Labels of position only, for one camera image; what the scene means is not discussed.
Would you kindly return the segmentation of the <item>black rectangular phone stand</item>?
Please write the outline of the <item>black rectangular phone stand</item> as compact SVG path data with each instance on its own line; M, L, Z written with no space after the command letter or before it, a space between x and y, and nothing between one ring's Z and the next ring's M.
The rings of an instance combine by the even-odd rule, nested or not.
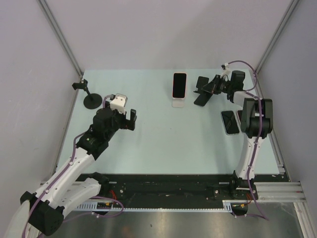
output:
M201 91L201 88L208 83L209 83L209 78L203 77L203 76L198 77L198 80L196 83L197 90L194 91L194 93L198 93L199 96L194 101L195 105L204 107L206 103L209 101L209 99L211 98L212 95L205 94Z

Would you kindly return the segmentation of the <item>pink phone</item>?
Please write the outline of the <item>pink phone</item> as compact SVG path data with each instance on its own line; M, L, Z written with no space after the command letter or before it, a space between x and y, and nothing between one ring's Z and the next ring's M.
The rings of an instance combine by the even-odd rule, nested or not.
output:
M237 111L237 118L238 118L238 122L239 122L239 127L241 127L241 123L242 123L242 110L238 110L238 111Z

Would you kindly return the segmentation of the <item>black phone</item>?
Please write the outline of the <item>black phone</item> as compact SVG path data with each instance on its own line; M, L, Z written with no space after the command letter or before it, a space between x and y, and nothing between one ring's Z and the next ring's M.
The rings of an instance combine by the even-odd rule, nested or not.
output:
M240 130L233 111L222 111L221 118L227 135L239 134Z

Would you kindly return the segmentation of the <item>black round-base phone stand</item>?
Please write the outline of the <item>black round-base phone stand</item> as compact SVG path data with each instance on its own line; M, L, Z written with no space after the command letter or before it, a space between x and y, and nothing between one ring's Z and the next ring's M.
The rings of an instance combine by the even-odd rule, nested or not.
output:
M84 98L84 101L83 101L83 104L85 108L87 109L90 109L90 110L96 109L103 102L101 95L96 93L90 93L88 89L88 81L86 79L82 79L80 82L73 83L72 88L74 90L81 89L87 93L87 96Z

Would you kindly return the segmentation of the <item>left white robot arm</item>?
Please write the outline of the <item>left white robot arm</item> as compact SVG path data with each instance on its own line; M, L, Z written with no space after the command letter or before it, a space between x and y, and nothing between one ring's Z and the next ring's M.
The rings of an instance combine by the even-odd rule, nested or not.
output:
M133 131L137 120L136 110L131 109L130 118L117 109L99 109L88 130L74 138L72 155L64 165L35 192L28 191L20 202L29 201L27 223L50 236L62 225L64 218L84 201L109 194L105 177L93 173L79 188L70 191L71 185L109 146L114 134L120 129Z

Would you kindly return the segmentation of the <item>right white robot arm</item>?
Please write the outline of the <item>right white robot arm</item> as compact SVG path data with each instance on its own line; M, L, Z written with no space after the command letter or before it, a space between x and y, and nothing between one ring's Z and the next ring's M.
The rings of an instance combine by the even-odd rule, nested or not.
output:
M238 179L252 180L261 145L273 129L273 102L244 90L245 72L234 70L229 80L224 77L225 75L217 74L212 81L206 77L198 77L195 92L199 96L194 104L203 107L213 95L224 93L230 102L242 107L239 120L244 142L234 174Z

